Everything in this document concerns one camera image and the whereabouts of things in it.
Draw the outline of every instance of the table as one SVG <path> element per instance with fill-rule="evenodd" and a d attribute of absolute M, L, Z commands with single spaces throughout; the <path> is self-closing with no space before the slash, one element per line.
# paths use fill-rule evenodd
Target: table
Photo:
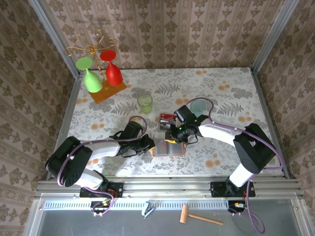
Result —
<path fill-rule="evenodd" d="M 127 88 L 95 104 L 84 83 L 76 101 L 68 136 L 99 140 L 123 130 L 131 116 L 143 116 L 151 138 L 164 138 L 158 130 L 160 113 L 173 113 L 190 99 L 208 97 L 215 103 L 212 118 L 240 128 L 257 123 L 270 137 L 266 119 L 249 68 L 122 70 Z M 151 94 L 153 110 L 142 114 L 137 98 Z M 88 168 L 105 176 L 228 176 L 240 163 L 234 147 L 213 139 L 200 138 L 184 156 L 152 157 L 147 152 L 131 158 L 104 157 Z M 278 166 L 273 158 L 268 166 Z M 283 175 L 281 171 L 261 175 Z"/>

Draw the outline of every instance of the wooden block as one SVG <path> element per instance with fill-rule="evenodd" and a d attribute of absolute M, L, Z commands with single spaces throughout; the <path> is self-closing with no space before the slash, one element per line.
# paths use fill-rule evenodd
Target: wooden block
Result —
<path fill-rule="evenodd" d="M 120 85 L 111 86 L 107 81 L 103 82 L 103 88 L 99 92 L 90 92 L 91 97 L 93 98 L 96 104 L 106 100 L 107 98 L 113 96 L 114 94 L 124 90 L 127 86 L 122 82 Z"/>

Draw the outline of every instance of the wallpaper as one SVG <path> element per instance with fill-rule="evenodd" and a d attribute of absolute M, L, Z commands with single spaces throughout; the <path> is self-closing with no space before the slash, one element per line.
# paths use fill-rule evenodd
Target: wallpaper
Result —
<path fill-rule="evenodd" d="M 0 1 L 0 236 L 20 236 L 74 79 L 27 1 Z"/>
<path fill-rule="evenodd" d="M 67 46 L 96 44 L 98 29 L 116 38 L 114 63 L 123 69 L 251 67 L 284 2 L 41 1 Z M 79 33 L 87 37 L 76 41 Z M 84 55 L 77 50 L 73 57 Z"/>
<path fill-rule="evenodd" d="M 259 76 L 315 222 L 315 1 L 299 1 Z"/>

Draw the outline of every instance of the wooden mallet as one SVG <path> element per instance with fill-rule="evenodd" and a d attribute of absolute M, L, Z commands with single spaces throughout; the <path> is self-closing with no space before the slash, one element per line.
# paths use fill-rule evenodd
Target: wooden mallet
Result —
<path fill-rule="evenodd" d="M 183 205 L 181 219 L 180 219 L 179 222 L 186 224 L 187 223 L 187 218 L 189 216 L 189 217 L 192 217 L 192 218 L 195 218 L 195 219 L 198 219 L 198 220 L 204 220 L 204 221 L 208 221 L 210 223 L 223 225 L 223 222 L 218 221 L 218 220 L 212 220 L 212 219 L 208 219 L 208 218 L 205 218 L 205 217 L 202 217 L 202 216 L 189 214 L 188 210 L 189 210 L 189 206 L 188 205 Z"/>

